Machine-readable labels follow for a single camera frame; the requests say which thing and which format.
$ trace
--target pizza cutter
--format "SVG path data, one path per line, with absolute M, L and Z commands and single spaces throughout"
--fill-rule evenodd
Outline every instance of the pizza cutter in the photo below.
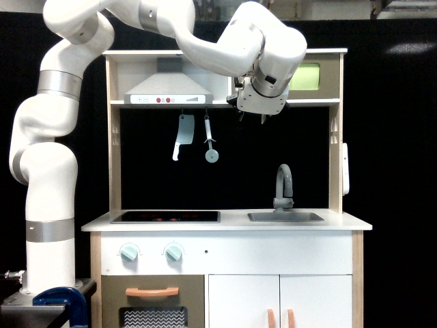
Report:
M 215 140 L 212 138 L 212 135 L 211 135 L 210 118 L 208 117 L 208 115 L 205 115 L 205 129 L 206 129 L 205 142 L 208 142 L 208 147 L 209 147 L 209 150 L 205 154 L 205 158 L 208 162 L 215 163 L 219 159 L 219 153 L 216 150 L 212 149 L 212 142 L 211 141 L 215 141 Z

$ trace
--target oven door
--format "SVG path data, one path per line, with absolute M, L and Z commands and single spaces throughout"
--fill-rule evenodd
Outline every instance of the oven door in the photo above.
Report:
M 103 328 L 204 328 L 203 275 L 102 276 Z

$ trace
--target white countertop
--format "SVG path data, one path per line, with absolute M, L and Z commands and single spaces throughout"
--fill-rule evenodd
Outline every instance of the white countertop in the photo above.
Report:
M 82 231 L 220 231 L 220 230 L 371 230 L 372 226 L 347 213 L 336 213 L 327 208 L 294 208 L 293 212 L 315 213 L 323 222 L 252 222 L 249 213 L 272 212 L 273 208 L 256 210 L 218 210 L 220 222 L 146 222 L 146 223 L 111 223 L 129 210 L 106 213 L 85 224 Z

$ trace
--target stovetop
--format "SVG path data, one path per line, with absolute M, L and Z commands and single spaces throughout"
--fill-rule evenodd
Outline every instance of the stovetop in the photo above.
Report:
M 206 223 L 220 222 L 219 211 L 209 210 L 130 210 L 111 223 Z

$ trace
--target gray faucet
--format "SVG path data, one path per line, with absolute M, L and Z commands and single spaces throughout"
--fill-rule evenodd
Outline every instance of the gray faucet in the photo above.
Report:
M 292 208 L 294 204 L 292 197 L 292 171 L 287 164 L 282 164 L 276 175 L 276 198 L 273 199 L 273 207 L 276 210 L 274 212 L 283 212 L 283 208 Z

